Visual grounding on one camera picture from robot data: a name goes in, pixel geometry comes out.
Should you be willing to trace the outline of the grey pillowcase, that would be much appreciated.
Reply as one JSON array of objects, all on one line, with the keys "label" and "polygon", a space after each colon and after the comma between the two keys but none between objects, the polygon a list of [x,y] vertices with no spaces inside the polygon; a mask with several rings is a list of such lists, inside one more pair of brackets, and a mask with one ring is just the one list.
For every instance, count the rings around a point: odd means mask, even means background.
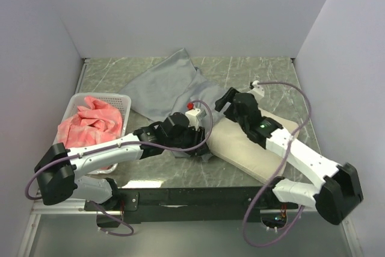
[{"label": "grey pillowcase", "polygon": [[180,49],[129,81],[119,94],[129,96],[131,108],[152,121],[163,121],[175,112],[184,113],[188,102],[201,100],[210,107],[217,124],[224,114],[214,110],[215,101],[225,92],[206,79],[187,51]]}]

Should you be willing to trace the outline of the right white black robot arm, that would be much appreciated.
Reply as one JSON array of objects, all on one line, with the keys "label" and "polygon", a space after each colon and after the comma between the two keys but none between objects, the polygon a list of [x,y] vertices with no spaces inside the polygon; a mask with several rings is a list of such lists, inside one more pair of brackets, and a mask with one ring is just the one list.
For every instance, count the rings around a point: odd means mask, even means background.
[{"label": "right white black robot arm", "polygon": [[227,119],[237,123],[250,141],[286,158],[310,181],[305,184],[275,179],[264,193],[270,208],[296,203],[316,208],[324,220],[338,225],[363,201],[359,175],[353,165],[327,159],[297,140],[281,123],[263,116],[254,93],[230,88],[215,101],[215,110],[223,111]]}]

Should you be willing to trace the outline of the beige pillow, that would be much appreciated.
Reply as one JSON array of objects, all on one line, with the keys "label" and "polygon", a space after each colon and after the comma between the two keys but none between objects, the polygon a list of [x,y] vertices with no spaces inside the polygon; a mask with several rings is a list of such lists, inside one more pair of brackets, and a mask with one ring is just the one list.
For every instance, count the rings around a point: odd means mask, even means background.
[{"label": "beige pillow", "polygon": [[211,154],[239,168],[261,183],[271,177],[282,157],[250,141],[238,123],[212,112],[214,127],[207,141]]}]

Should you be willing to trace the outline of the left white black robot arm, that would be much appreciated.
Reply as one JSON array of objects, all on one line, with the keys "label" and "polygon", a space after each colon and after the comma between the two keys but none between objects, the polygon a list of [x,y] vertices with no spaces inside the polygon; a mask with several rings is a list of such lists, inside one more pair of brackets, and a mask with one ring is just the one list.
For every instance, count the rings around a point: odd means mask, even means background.
[{"label": "left white black robot arm", "polygon": [[94,170],[124,161],[157,156],[165,150],[204,155],[208,132],[192,125],[183,113],[174,113],[163,122],[155,122],[105,143],[67,149],[53,144],[34,168],[41,199],[45,205],[56,205],[70,197],[91,200],[105,209],[118,207],[120,195],[109,179],[94,180],[86,175]]}]

